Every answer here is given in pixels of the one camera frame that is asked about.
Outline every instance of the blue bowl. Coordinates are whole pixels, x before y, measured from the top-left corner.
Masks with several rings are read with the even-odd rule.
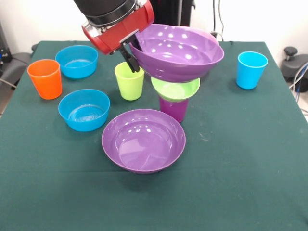
[[[62,49],[56,54],[61,71],[69,78],[85,78],[97,67],[98,52],[90,46],[76,45]]]
[[[107,120],[109,97],[93,89],[76,90],[59,103],[59,113],[67,125],[76,131],[93,131]]]

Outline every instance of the green cup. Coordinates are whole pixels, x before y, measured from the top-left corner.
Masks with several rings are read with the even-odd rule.
[[[125,100],[136,100],[141,97],[144,70],[132,72],[126,62],[115,67],[115,76],[120,89],[121,96]]]
[[[186,83],[169,83],[151,77],[151,82],[159,96],[170,102],[189,99],[197,93],[200,87],[199,78]]]

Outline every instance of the plastic bowl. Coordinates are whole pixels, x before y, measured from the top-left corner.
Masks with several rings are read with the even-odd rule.
[[[199,78],[186,83],[170,83],[152,77],[151,82],[160,97],[171,102],[189,99],[200,87]]]
[[[121,168],[139,174],[163,170],[182,154],[185,132],[171,116],[138,109],[114,118],[104,129],[102,146]]]
[[[194,27],[190,27],[190,26],[178,26],[178,27],[184,28],[184,29],[189,30],[191,32],[195,32],[195,33],[202,35],[203,37],[207,37],[209,40],[212,40],[213,42],[219,44],[214,36],[212,36],[210,33],[206,32],[202,29],[194,28]]]
[[[90,46],[76,45],[59,51],[55,59],[67,77],[85,78],[95,72],[98,52]]]
[[[109,97],[99,90],[76,90],[59,103],[59,113],[67,125],[76,131],[93,131],[107,120]]]
[[[138,64],[167,82],[188,82],[204,76],[224,57],[213,40],[186,28],[152,24],[137,33],[142,51],[130,44]]]

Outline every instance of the purple cup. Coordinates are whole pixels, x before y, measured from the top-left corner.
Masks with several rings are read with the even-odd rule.
[[[158,98],[159,98],[159,106],[161,112],[166,113],[169,116],[173,117],[179,123],[181,123],[184,120],[189,99],[180,102],[171,102],[165,100],[160,96],[158,96]]]

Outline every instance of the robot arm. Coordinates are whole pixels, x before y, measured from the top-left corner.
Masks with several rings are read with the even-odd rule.
[[[133,43],[141,50],[136,33],[154,22],[150,0],[74,0],[87,21],[83,32],[104,54],[120,51],[132,72],[139,71],[137,60],[124,45]]]

